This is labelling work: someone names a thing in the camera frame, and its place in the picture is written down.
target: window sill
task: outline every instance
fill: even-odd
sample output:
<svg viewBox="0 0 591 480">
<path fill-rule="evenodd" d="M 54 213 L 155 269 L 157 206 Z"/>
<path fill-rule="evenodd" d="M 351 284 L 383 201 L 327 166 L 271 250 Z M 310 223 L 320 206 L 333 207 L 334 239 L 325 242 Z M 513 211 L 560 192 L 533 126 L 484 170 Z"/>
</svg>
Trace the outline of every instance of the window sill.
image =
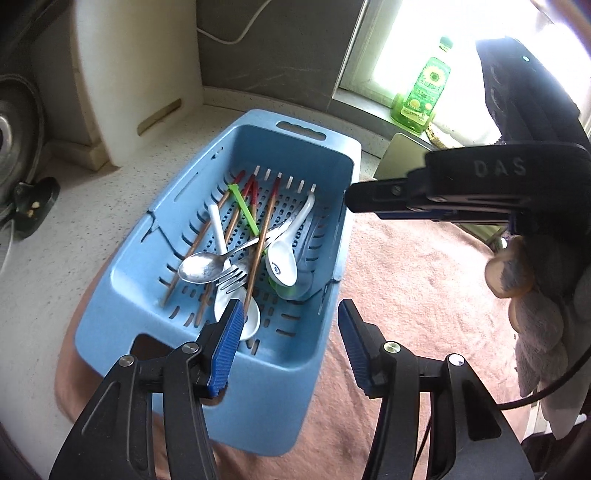
<svg viewBox="0 0 591 480">
<path fill-rule="evenodd" d="M 388 107 L 349 90 L 336 89 L 327 113 L 359 125 L 384 138 L 392 138 L 397 133 L 403 133 L 429 150 L 434 148 L 426 134 L 417 137 L 394 124 L 390 119 Z"/>
</svg>

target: gray wall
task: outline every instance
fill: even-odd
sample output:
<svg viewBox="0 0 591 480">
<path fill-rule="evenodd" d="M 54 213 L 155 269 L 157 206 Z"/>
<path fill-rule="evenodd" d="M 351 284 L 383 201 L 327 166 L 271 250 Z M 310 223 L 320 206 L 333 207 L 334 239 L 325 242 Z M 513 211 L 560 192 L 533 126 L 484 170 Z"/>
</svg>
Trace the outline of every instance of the gray wall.
<svg viewBox="0 0 591 480">
<path fill-rule="evenodd" d="M 234 40 L 262 2 L 199 0 L 197 25 Z M 237 45 L 200 34 L 203 84 L 326 111 L 363 3 L 273 0 Z"/>
</svg>

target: black cable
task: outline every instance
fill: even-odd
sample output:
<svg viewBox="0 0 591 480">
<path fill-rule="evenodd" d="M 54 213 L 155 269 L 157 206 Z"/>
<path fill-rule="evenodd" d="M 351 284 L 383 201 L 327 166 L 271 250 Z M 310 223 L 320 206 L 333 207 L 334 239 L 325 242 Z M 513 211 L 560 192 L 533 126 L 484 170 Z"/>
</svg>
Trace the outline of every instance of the black cable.
<svg viewBox="0 0 591 480">
<path fill-rule="evenodd" d="M 421 445 L 418 447 L 417 456 L 414 459 L 413 465 L 413 474 L 415 469 L 417 468 L 418 461 L 421 459 L 421 454 L 425 449 L 425 445 L 427 444 L 427 437 L 429 436 L 429 431 L 431 430 L 431 417 L 429 417 L 429 421 L 427 422 L 427 426 L 425 427 L 425 433 L 423 434 L 423 439 L 421 440 Z"/>
<path fill-rule="evenodd" d="M 590 358 L 591 358 L 591 346 L 589 346 L 589 348 L 587 348 L 585 353 L 583 355 L 581 355 L 581 358 L 579 358 L 574 363 L 574 365 L 572 367 L 570 367 L 569 370 L 567 370 L 564 375 L 562 375 L 562 377 L 560 377 L 559 379 L 552 382 L 546 388 L 540 390 L 538 393 L 534 393 L 533 395 L 530 395 L 529 397 L 521 398 L 520 400 L 514 400 L 514 401 L 510 401 L 510 402 L 506 402 L 506 403 L 499 403 L 499 404 L 497 404 L 497 407 L 499 407 L 499 410 L 512 410 L 513 408 L 520 408 L 520 407 L 525 407 L 526 405 L 531 405 L 532 403 L 537 402 L 538 400 L 541 400 L 544 397 L 547 397 L 548 395 L 554 393 L 556 390 L 558 390 L 560 387 L 562 387 L 571 378 L 573 378 L 575 373 L 578 372 L 579 370 L 581 370 L 581 367 L 585 363 L 587 363 L 587 361 Z"/>
</svg>

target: green bottle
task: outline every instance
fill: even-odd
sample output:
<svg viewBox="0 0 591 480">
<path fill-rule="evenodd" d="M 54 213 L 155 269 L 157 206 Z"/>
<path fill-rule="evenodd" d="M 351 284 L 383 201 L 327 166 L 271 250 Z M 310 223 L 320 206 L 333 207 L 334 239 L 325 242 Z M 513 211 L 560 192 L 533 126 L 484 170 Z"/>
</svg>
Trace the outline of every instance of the green bottle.
<svg viewBox="0 0 591 480">
<path fill-rule="evenodd" d="M 451 47 L 453 42 L 447 37 L 441 37 L 437 54 L 423 67 L 413 88 L 406 95 L 397 93 L 394 97 L 390 116 L 404 129 L 420 135 L 433 120 L 435 105 L 451 72 L 451 68 L 443 60 Z"/>
</svg>

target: bottle label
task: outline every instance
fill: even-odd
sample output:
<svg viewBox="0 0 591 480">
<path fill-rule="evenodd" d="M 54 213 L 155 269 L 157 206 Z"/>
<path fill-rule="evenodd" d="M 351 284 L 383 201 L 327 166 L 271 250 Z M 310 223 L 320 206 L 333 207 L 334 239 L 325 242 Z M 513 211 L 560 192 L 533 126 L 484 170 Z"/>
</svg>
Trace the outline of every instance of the bottle label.
<svg viewBox="0 0 591 480">
<path fill-rule="evenodd" d="M 445 88 L 450 71 L 446 63 L 431 57 L 414 83 L 400 113 L 419 125 L 425 125 Z"/>
</svg>

